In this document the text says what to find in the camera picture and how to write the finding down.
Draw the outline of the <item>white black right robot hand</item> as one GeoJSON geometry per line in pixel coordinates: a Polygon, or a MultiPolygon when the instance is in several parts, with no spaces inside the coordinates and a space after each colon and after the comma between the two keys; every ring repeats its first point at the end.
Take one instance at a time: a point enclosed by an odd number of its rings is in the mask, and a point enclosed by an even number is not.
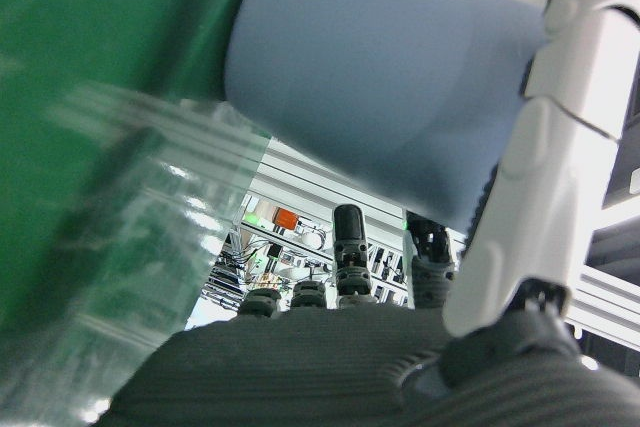
{"type": "Polygon", "coordinates": [[[353,295],[173,335],[103,426],[635,426],[564,315],[639,64],[639,0],[243,0],[231,103],[469,244],[442,308],[353,295]]]}

